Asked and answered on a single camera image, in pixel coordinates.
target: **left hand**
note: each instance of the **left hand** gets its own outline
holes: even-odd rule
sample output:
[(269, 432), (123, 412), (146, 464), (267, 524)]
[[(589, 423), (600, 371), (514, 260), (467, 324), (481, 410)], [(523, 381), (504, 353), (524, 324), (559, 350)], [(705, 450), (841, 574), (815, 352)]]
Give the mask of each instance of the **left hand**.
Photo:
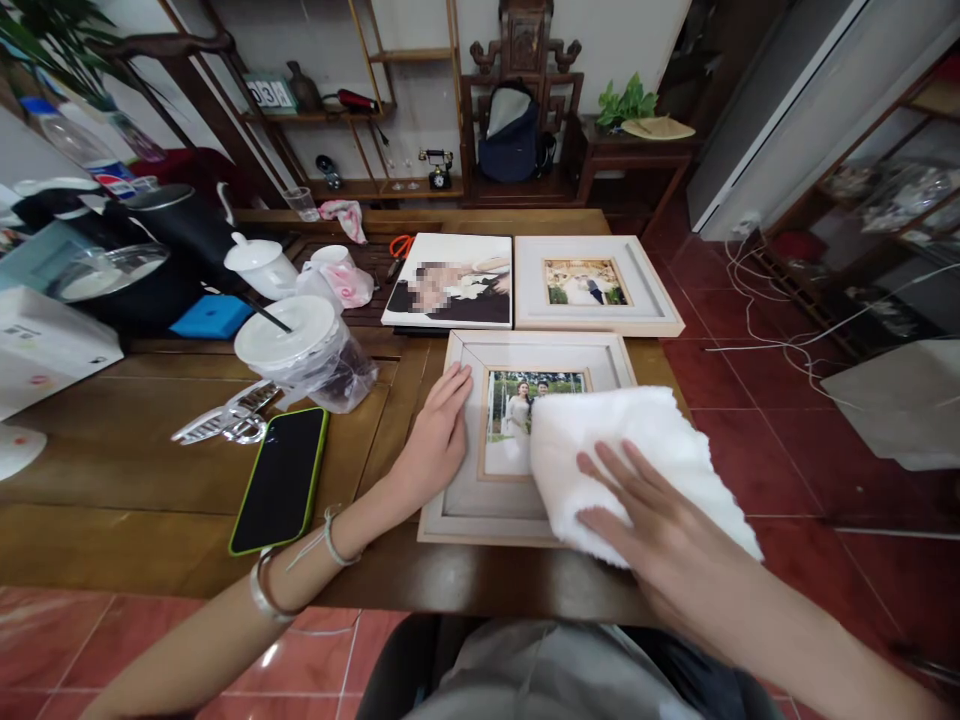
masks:
[(453, 363), (427, 396), (410, 439), (384, 478), (406, 519), (443, 490), (467, 452), (463, 405), (473, 389), (469, 365)]

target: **scissors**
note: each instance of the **scissors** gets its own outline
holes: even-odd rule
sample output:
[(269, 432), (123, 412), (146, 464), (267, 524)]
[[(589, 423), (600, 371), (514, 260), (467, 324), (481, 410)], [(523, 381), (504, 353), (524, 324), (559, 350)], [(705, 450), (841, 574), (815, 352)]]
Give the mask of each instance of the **scissors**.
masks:
[(394, 238), (390, 241), (390, 254), (396, 258), (393, 261), (393, 265), (390, 266), (390, 271), (387, 273), (387, 282), (391, 282), (400, 268), (403, 267), (403, 261), (410, 256), (410, 248), (413, 247), (413, 238), (409, 235), (401, 235), (398, 238)]

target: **green phone case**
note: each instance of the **green phone case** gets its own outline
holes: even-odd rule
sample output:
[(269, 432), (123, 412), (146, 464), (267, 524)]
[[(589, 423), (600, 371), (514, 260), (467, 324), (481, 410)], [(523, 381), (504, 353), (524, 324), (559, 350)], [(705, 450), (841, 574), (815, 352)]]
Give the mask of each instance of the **green phone case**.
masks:
[(249, 555), (250, 553), (260, 552), (265, 548), (276, 547), (277, 545), (287, 545), (292, 543), (295, 540), (298, 540), (303, 536), (303, 533), (307, 531), (310, 527), (310, 521), (313, 519), (313, 501), (314, 495), (317, 491), (317, 476), (320, 470), (320, 460), (323, 457), (323, 446), (327, 440), (327, 425), (330, 424), (330, 413), (323, 408), (307, 408), (305, 410), (295, 410), (290, 413), (282, 413), (270, 418), (270, 421), (267, 423), (267, 430), (270, 430), (270, 425), (273, 424), (273, 421), (277, 418), (287, 417), (288, 415), (297, 415), (303, 412), (322, 412), (323, 413), (323, 425), (320, 428), (320, 440), (317, 443), (317, 456), (313, 461), (313, 478), (310, 480), (310, 494), (307, 496), (307, 507), (303, 512), (303, 525), (300, 527), (300, 530), (289, 540), (280, 540), (278, 542), (272, 543), (270, 545), (264, 545), (263, 547), (250, 548), (249, 550), (244, 550), (243, 552), (234, 552), (233, 550), (233, 539), (237, 534), (237, 525), (240, 524), (240, 516), (243, 514), (243, 508), (247, 504), (247, 496), (250, 494), (250, 485), (253, 483), (253, 476), (257, 472), (257, 464), (260, 462), (260, 452), (263, 450), (263, 441), (260, 442), (260, 447), (257, 450), (257, 459), (253, 462), (253, 469), (250, 471), (250, 480), (247, 481), (247, 489), (243, 493), (243, 502), (240, 504), (240, 512), (237, 513), (237, 522), (233, 524), (233, 532), (230, 533), (230, 543), (227, 545), (227, 552), (230, 553), (233, 557), (241, 557), (243, 555)]

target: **white wire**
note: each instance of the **white wire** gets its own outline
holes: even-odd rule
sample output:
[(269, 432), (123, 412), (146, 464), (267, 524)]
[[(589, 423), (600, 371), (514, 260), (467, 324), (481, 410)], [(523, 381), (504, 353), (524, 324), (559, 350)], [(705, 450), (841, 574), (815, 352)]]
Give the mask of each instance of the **white wire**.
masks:
[[(766, 243), (766, 238), (763, 237), (763, 233), (760, 234), (760, 237), (762, 238), (763, 242)], [(814, 391), (820, 393), (820, 394), (823, 395), (824, 397), (830, 398), (831, 400), (833, 400), (833, 401), (836, 402), (836, 403), (840, 403), (841, 405), (846, 405), (846, 406), (848, 406), (848, 407), (854, 408), (855, 410), (860, 410), (860, 411), (863, 411), (863, 412), (916, 412), (917, 410), (925, 410), (925, 409), (928, 409), (928, 408), (913, 408), (913, 409), (908, 409), (908, 410), (891, 410), (891, 409), (889, 409), (889, 408), (862, 408), (862, 407), (860, 407), (859, 405), (855, 405), (854, 403), (848, 402), (848, 401), (843, 400), (843, 399), (841, 399), (841, 398), (838, 398), (838, 397), (836, 397), (836, 396), (834, 396), (834, 395), (831, 395), (830, 393), (826, 392), (826, 391), (823, 390), (822, 388), (817, 387), (816, 383), (814, 383), (814, 381), (813, 381), (814, 378), (822, 379), (822, 377), (821, 377), (820, 375), (814, 374), (814, 372), (813, 372), (813, 367), (814, 367), (814, 365), (816, 365), (818, 362), (833, 362), (833, 361), (832, 361), (832, 360), (826, 360), (826, 359), (823, 359), (823, 358), (817, 359), (817, 360), (813, 360), (813, 359), (810, 357), (810, 353), (807, 352), (807, 351), (804, 349), (803, 346), (804, 346), (804, 345), (810, 345), (811, 343), (815, 343), (815, 342), (817, 342), (818, 340), (822, 340), (822, 339), (825, 338), (827, 335), (830, 335), (831, 333), (833, 333), (834, 331), (836, 331), (837, 329), (839, 329), (839, 328), (842, 327), (843, 325), (846, 325), (846, 324), (847, 324), (848, 322), (850, 322), (851, 320), (854, 320), (855, 318), (857, 318), (857, 317), (859, 317), (860, 315), (863, 315), (865, 312), (869, 311), (874, 305), (877, 305), (877, 304), (883, 302), (884, 300), (886, 300), (886, 299), (889, 298), (889, 297), (892, 297), (893, 295), (897, 294), (897, 293), (900, 292), (901, 290), (904, 290), (904, 289), (910, 287), (911, 285), (918, 285), (918, 284), (920, 284), (920, 283), (922, 283), (922, 282), (924, 282), (924, 281), (926, 281), (926, 280), (929, 280), (929, 279), (932, 278), (932, 277), (935, 277), (936, 275), (939, 275), (939, 274), (942, 273), (942, 272), (946, 272), (947, 270), (952, 270), (952, 269), (954, 269), (954, 268), (960, 267), (960, 263), (954, 263), (953, 265), (947, 265), (946, 267), (938, 268), (937, 270), (934, 270), (933, 272), (927, 273), (926, 275), (920, 275), (920, 276), (918, 276), (918, 277), (915, 277), (915, 278), (913, 278), (912, 280), (910, 280), (909, 282), (904, 283), (903, 285), (901, 285), (901, 286), (898, 287), (897, 289), (891, 290), (889, 293), (887, 293), (886, 295), (884, 295), (884, 296), (883, 296), (882, 298), (880, 298), (879, 300), (875, 300), (875, 301), (873, 301), (873, 302), (871, 302), (871, 303), (867, 303), (860, 311), (858, 311), (857, 313), (851, 315), (851, 316), (848, 317), (846, 320), (843, 320), (843, 321), (837, 323), (836, 325), (834, 325), (834, 326), (833, 326), (832, 328), (830, 328), (829, 330), (825, 330), (824, 332), (820, 333), (819, 335), (816, 335), (816, 337), (813, 337), (813, 338), (811, 338), (811, 339), (809, 339), (809, 340), (806, 340), (806, 341), (804, 341), (804, 342), (802, 342), (802, 343), (794, 343), (794, 340), (796, 340), (797, 338), (803, 337), (803, 336), (805, 336), (805, 335), (814, 335), (815, 332), (800, 333), (799, 335), (795, 335), (795, 336), (793, 336), (792, 338), (790, 338), (789, 340), (787, 340), (786, 342), (784, 342), (784, 341), (781, 341), (781, 340), (770, 340), (770, 339), (767, 339), (767, 338), (762, 338), (762, 337), (760, 337), (759, 335), (754, 334), (753, 328), (750, 327), (750, 308), (753, 306), (753, 303), (756, 301), (756, 297), (754, 297), (753, 295), (750, 295), (747, 291), (752, 292), (752, 293), (755, 293), (756, 295), (758, 295), (758, 296), (760, 296), (760, 297), (763, 297), (763, 298), (766, 298), (767, 300), (773, 300), (773, 301), (775, 301), (775, 302), (790, 302), (790, 300), (789, 300), (789, 299), (787, 299), (787, 300), (781, 300), (780, 298), (771, 298), (771, 297), (769, 297), (769, 296), (767, 296), (767, 295), (764, 295), (763, 293), (761, 293), (760, 291), (758, 291), (756, 288), (750, 287), (750, 286), (747, 285), (743, 280), (740, 279), (740, 277), (739, 277), (739, 275), (737, 274), (737, 272), (738, 272), (738, 270), (740, 270), (740, 269), (744, 269), (744, 270), (746, 270), (747, 272), (749, 272), (749, 273), (751, 273), (751, 274), (753, 274), (753, 275), (756, 275), (757, 277), (760, 277), (760, 278), (764, 278), (764, 279), (766, 279), (766, 280), (769, 280), (771, 287), (773, 287), (774, 290), (777, 290), (777, 292), (780, 292), (781, 294), (784, 294), (784, 295), (789, 295), (788, 293), (785, 293), (783, 290), (780, 290), (780, 289), (777, 288), (775, 285), (773, 285), (774, 278), (770, 277), (769, 275), (763, 275), (762, 273), (758, 273), (758, 272), (756, 272), (756, 271), (754, 271), (754, 270), (751, 270), (750, 268), (741, 268), (743, 262), (744, 262), (748, 257), (750, 257), (751, 255), (759, 252), (759, 251), (762, 250), (763, 247), (764, 247), (763, 244), (760, 244), (760, 245), (758, 245), (758, 246), (756, 247), (756, 249), (751, 250), (749, 253), (747, 253), (746, 255), (744, 255), (743, 258), (741, 258), (741, 257), (740, 257), (740, 253), (742, 252), (742, 250), (743, 250), (743, 248), (744, 248), (745, 245), (746, 245), (746, 243), (741, 243), (740, 247), (737, 249), (737, 256), (736, 256), (736, 257), (733, 257), (733, 256), (730, 254), (730, 246), (729, 246), (729, 244), (728, 244), (728, 243), (724, 243), (724, 250), (725, 250), (725, 252), (726, 252), (726, 254), (727, 254), (727, 257), (730, 259), (730, 262), (727, 264), (727, 276), (730, 278), (730, 282), (733, 284), (734, 290), (736, 290), (738, 293), (740, 293), (741, 295), (743, 295), (745, 298), (747, 298), (747, 299), (749, 300), (749, 302), (747, 302), (747, 307), (746, 307), (746, 310), (745, 310), (745, 312), (746, 312), (746, 320), (747, 320), (747, 333), (749, 333), (750, 337), (752, 337), (754, 340), (759, 340), (760, 342), (767, 343), (767, 344), (766, 344), (766, 345), (750, 345), (750, 346), (746, 346), (746, 347), (705, 348), (705, 350), (706, 350), (707, 352), (727, 352), (727, 351), (730, 351), (730, 350), (767, 350), (767, 349), (770, 349), (770, 348), (777, 348), (777, 347), (779, 347), (779, 348), (781, 348), (781, 351), (782, 351), (782, 353), (783, 353), (784, 359), (786, 359), (786, 361), (787, 361), (792, 367), (794, 367), (795, 369), (799, 370), (800, 372), (804, 373), (804, 374), (807, 376), (807, 383), (810, 385), (810, 387), (811, 387)], [(804, 356), (804, 358), (806, 358), (806, 363), (805, 363), (805, 366), (806, 366), (806, 367), (805, 367), (805, 368), (800, 367), (799, 365), (797, 365), (797, 364), (793, 361), (793, 359), (790, 357), (790, 355), (789, 355), (789, 353), (788, 353), (788, 350), (789, 350), (790, 348), (793, 348), (793, 349), (796, 350), (797, 352), (801, 353), (801, 354)], [(933, 406), (931, 406), (931, 407), (932, 407), (932, 408), (945, 407), (945, 406), (950, 405), (950, 404), (952, 404), (952, 403), (954, 403), (954, 402), (957, 402), (958, 400), (960, 400), (960, 396), (957, 396), (957, 397), (954, 397), (954, 398), (950, 398), (949, 400), (944, 400), (943, 402), (940, 402), (940, 403), (938, 403), (938, 404), (936, 404), (936, 405), (933, 405)]]
[(330, 637), (331, 635), (343, 635), (348, 633), (356, 627), (357, 623), (360, 622), (360, 616), (363, 615), (363, 610), (357, 610), (357, 616), (353, 619), (353, 622), (350, 623), (345, 628), (340, 628), (339, 630), (297, 630), (296, 628), (290, 628), (287, 632), (292, 632), (294, 635), (308, 635), (310, 637)]

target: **black phone screen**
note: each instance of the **black phone screen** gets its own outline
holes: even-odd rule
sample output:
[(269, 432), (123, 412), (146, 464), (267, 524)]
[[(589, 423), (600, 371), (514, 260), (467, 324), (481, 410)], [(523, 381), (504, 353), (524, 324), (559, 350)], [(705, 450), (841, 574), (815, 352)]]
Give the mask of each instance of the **black phone screen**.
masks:
[(311, 408), (270, 421), (233, 529), (232, 555), (290, 542), (306, 529), (328, 417)]

